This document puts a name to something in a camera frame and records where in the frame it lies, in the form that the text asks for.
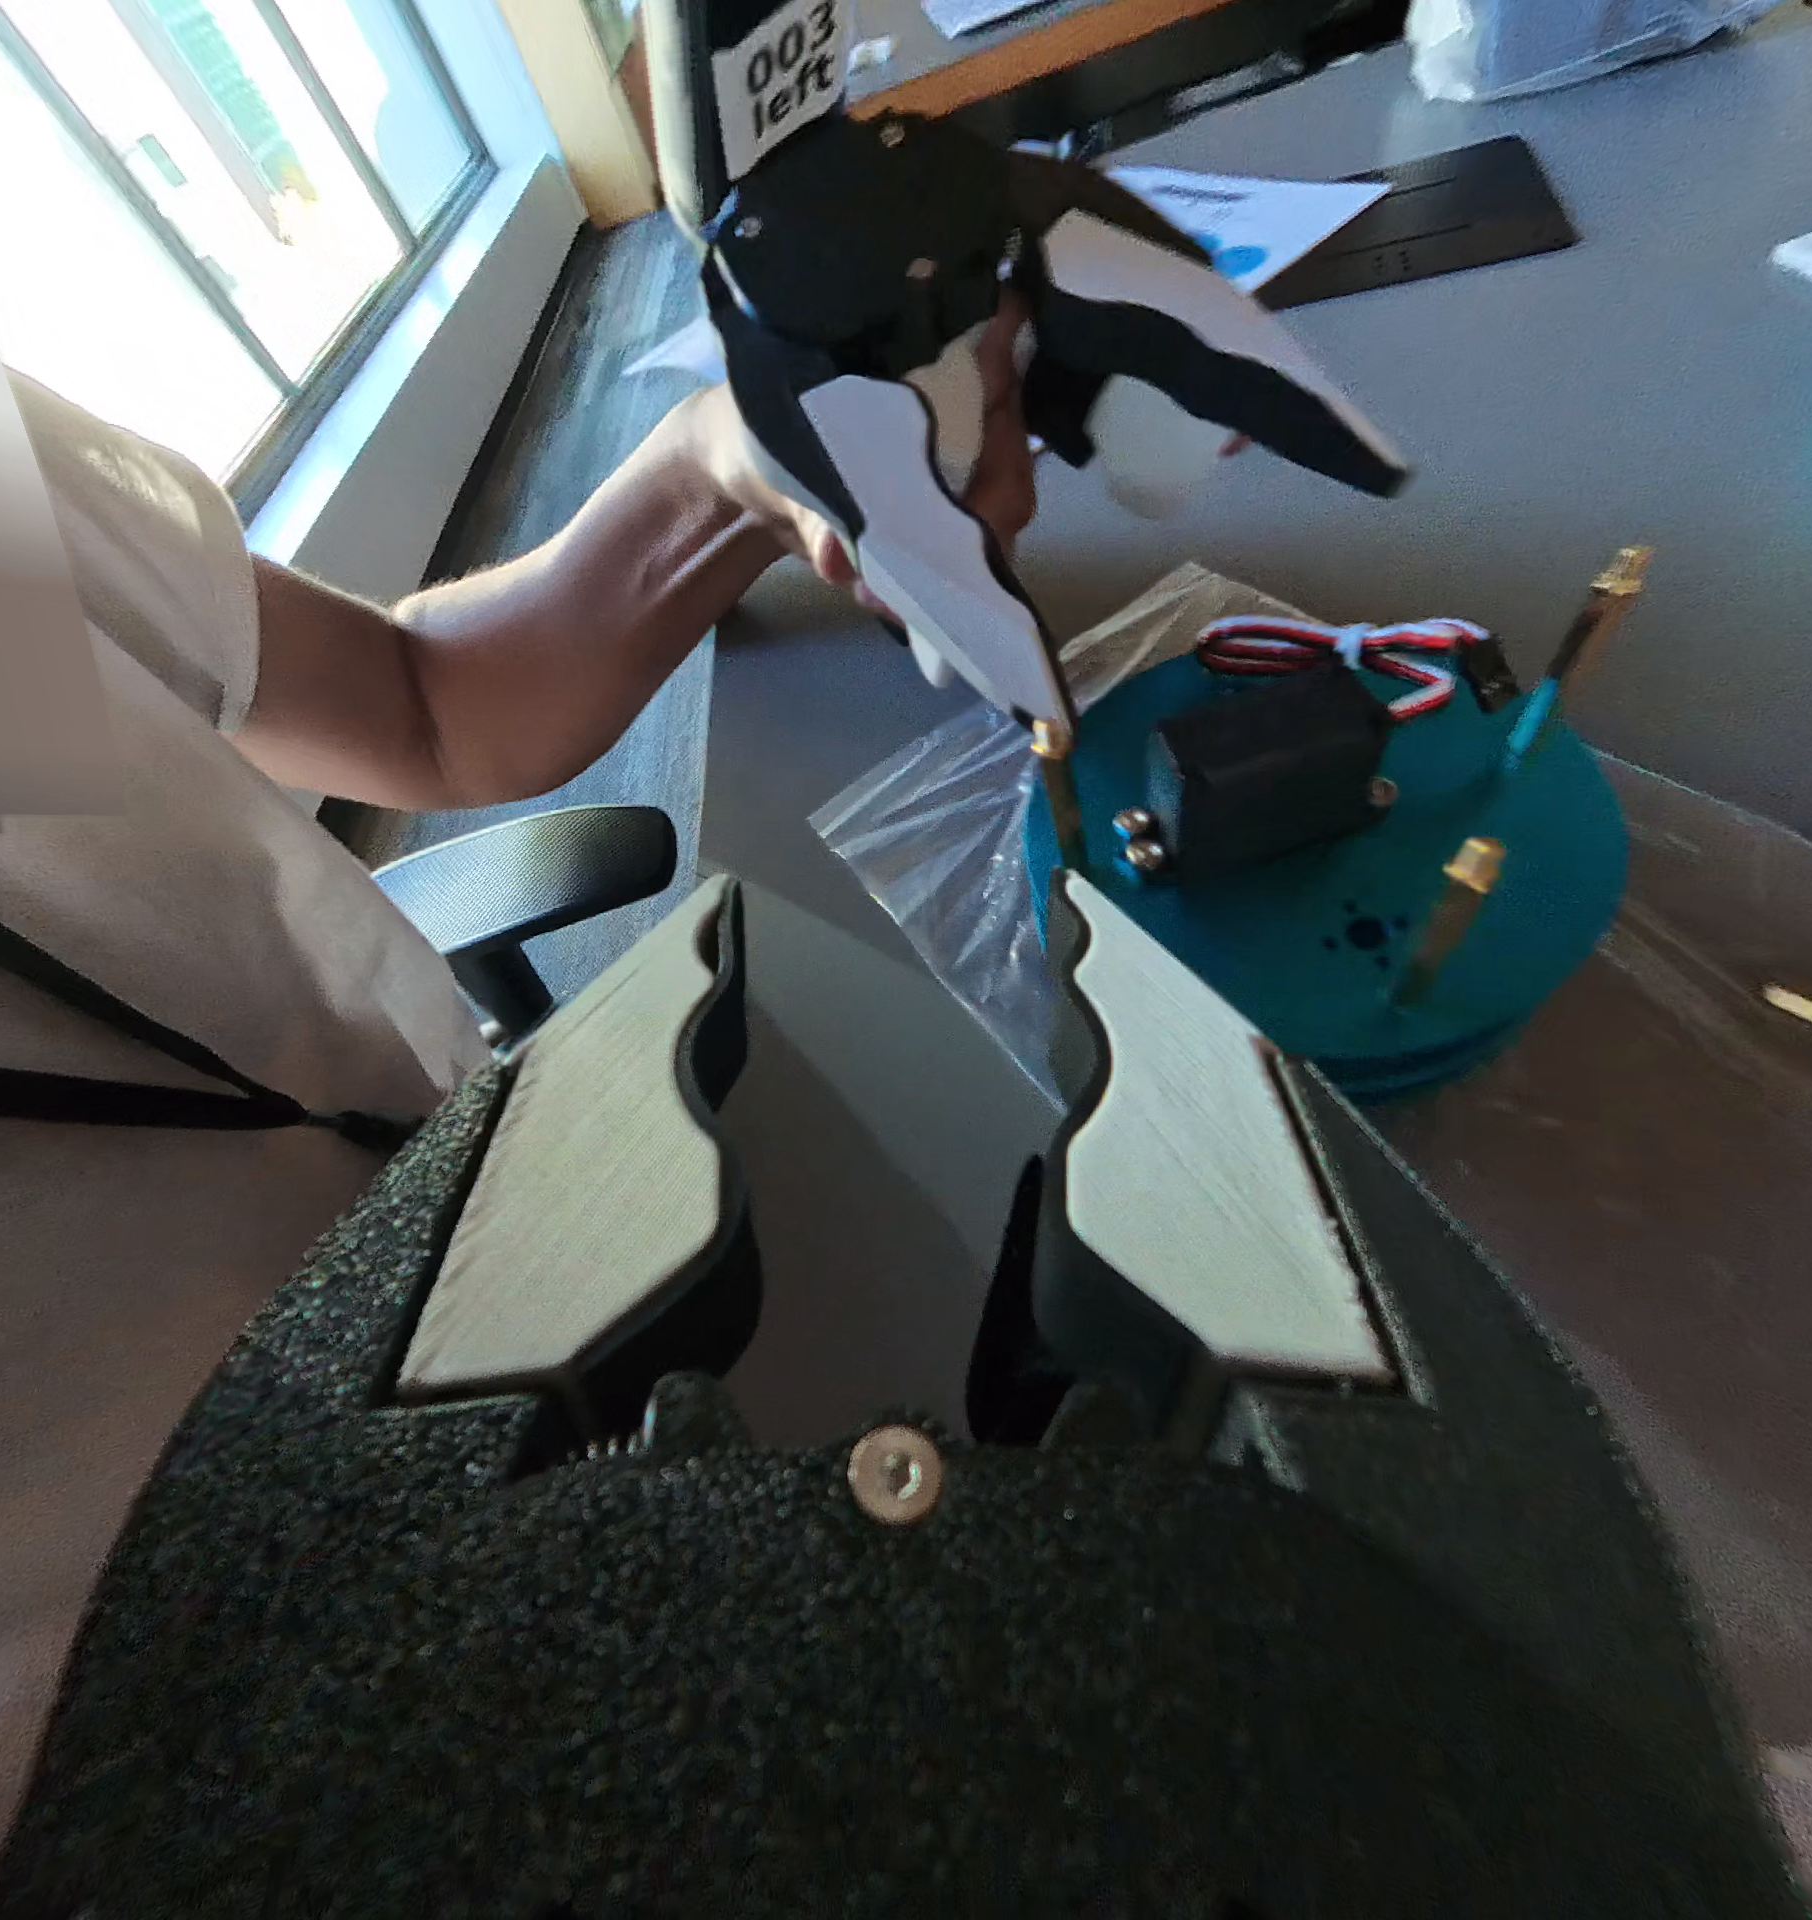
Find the black flat plate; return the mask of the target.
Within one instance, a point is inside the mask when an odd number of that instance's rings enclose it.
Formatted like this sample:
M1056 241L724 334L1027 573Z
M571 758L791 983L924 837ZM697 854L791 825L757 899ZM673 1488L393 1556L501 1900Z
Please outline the black flat plate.
M1362 179L1383 183L1385 195L1266 280L1254 300L1271 310L1345 300L1565 253L1583 240L1543 161L1517 134L1400 161L1350 183Z

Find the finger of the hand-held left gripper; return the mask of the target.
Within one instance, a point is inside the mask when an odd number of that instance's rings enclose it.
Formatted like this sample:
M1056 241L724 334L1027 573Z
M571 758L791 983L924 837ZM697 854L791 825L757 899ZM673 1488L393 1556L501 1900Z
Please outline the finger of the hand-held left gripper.
M860 577L918 652L1022 726L1072 728L1055 644L985 523L948 492L918 390L844 373L800 408L853 509Z
M1181 498L1237 439L1357 492L1404 486L1398 449L1205 258L1079 208L1039 255L1034 426L1114 498Z

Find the grey desk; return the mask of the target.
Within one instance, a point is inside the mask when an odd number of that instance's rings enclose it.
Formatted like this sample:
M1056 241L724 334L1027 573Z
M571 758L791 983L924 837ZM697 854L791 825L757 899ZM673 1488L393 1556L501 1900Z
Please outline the grey desk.
M1334 177L1517 134L1583 241L1289 317L1417 467L1394 502L1249 452L1167 523L1046 465L1025 575L1062 636L1184 562L1302 611L1457 611L1521 676L1654 548L1568 697L1628 779L1613 942L1512 1051L1374 1123L1565 1332L1639 1452L1769 1748L1812 1894L1812 13L1498 106L1379 52L1138 157ZM727 1124L765 1306L733 1393L774 1446L881 1404L956 1420L1048 1100L918 965L812 816L964 707L800 568L718 639L702 861L756 996Z

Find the large window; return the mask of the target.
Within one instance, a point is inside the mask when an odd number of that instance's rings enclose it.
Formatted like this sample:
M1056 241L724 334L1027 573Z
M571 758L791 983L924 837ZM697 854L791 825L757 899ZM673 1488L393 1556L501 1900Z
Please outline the large window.
M0 358L251 515L495 177L408 3L0 3Z

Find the white wrapped foam block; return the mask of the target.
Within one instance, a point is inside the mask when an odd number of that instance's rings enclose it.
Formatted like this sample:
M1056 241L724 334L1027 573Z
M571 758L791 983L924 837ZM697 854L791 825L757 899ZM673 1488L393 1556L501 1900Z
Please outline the white wrapped foam block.
M1431 102L1495 104L1591 83L1736 36L1777 3L1412 3L1402 38Z

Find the person's left hand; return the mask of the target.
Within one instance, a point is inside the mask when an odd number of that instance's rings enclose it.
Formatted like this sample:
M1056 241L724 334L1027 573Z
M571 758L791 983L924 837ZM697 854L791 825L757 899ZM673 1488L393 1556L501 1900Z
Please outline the person's left hand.
M1003 555L1013 555L1038 512L1035 459L1020 400L1025 323L1025 304L1003 296L972 349L984 387L984 442L964 505ZM894 617L826 520L776 492L751 465L750 436L727 387L678 404L667 417L667 442L702 509L702 527L678 539L685 555L675 564L675 580L686 583L686 611L730 611L776 562L793 558L826 586L845 589L868 611Z

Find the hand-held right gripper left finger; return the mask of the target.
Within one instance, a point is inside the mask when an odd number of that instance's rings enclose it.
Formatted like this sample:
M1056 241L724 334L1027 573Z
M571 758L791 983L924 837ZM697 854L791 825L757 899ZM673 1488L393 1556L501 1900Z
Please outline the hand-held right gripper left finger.
M745 897L709 876L518 1051L401 1403L531 1387L643 1404L670 1374L727 1377L763 1297L721 1129L750 1053L745 988Z

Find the person's white shirt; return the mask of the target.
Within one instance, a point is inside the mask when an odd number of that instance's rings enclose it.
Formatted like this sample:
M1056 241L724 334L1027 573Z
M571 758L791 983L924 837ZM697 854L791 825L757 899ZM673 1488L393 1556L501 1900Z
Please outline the person's white shirt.
M423 1117L476 1068L438 954L246 762L258 603L224 494L10 376L125 804L0 831L0 923L304 1107ZM377 1158L319 1132L0 1118L0 1842L77 1618L179 1410Z

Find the blue round turntable base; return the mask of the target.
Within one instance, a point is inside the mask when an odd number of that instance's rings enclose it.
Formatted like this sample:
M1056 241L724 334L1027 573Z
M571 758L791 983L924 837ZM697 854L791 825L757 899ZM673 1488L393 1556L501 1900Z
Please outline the blue round turntable base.
M1510 716L1460 690L1391 731L1378 776L1396 798L1371 825L1220 876L1136 875L1113 820L1158 810L1147 769L1158 723L1253 695L1184 655L1090 709L1072 774L1094 885L1357 1103L1487 1065L1587 965L1624 897L1628 829L1602 756L1550 723L1508 772ZM1398 976L1470 837L1501 845L1495 886L1427 993L1398 1006Z

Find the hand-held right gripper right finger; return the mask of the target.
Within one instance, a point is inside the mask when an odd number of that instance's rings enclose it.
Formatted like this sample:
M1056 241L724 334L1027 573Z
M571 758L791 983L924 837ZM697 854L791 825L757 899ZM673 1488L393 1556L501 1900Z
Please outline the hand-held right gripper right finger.
M1382 1387L1396 1366L1365 1268L1310 1158L1278 1051L1090 878L1058 870L1034 1308L1062 1368L1180 1387Z

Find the wooden workbench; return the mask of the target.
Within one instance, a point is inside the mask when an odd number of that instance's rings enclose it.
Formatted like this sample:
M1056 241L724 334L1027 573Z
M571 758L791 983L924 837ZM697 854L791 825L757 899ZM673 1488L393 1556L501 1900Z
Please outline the wooden workbench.
M1123 143L1398 40L1406 3L860 3L860 119L953 114L995 139Z

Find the person's left forearm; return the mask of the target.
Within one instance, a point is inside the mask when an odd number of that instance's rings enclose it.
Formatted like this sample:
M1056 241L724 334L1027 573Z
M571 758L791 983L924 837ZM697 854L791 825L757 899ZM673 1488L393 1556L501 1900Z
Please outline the person's left forearm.
M716 627L747 533L657 430L558 536L390 610L257 558L237 750L285 787L408 812L556 791Z

